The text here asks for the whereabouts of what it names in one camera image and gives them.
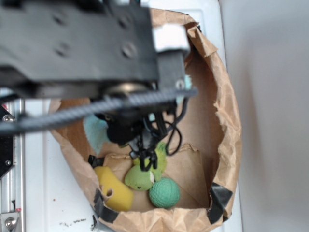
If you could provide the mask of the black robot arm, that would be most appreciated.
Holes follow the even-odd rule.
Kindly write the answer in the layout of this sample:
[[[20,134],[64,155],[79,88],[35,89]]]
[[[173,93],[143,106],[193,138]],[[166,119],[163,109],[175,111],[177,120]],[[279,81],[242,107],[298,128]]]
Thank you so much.
[[[154,28],[138,0],[3,0],[0,3],[0,85],[16,98],[84,98],[58,113],[2,122],[2,135],[53,129],[88,115],[108,123],[109,139],[130,145],[143,171],[158,166],[155,147],[182,115],[186,30]]]

